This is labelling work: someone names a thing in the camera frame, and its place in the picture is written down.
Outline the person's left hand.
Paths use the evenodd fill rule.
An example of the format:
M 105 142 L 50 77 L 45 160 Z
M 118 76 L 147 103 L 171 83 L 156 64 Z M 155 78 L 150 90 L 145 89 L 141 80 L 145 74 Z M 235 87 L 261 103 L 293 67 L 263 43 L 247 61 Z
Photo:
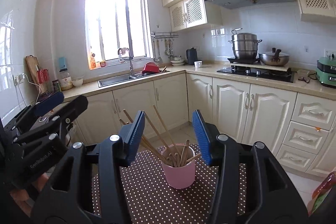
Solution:
M 11 190 L 10 195 L 26 214 L 30 214 L 35 201 L 39 197 L 39 193 L 48 180 L 49 176 L 44 173 L 36 181 L 27 184 L 24 189 Z

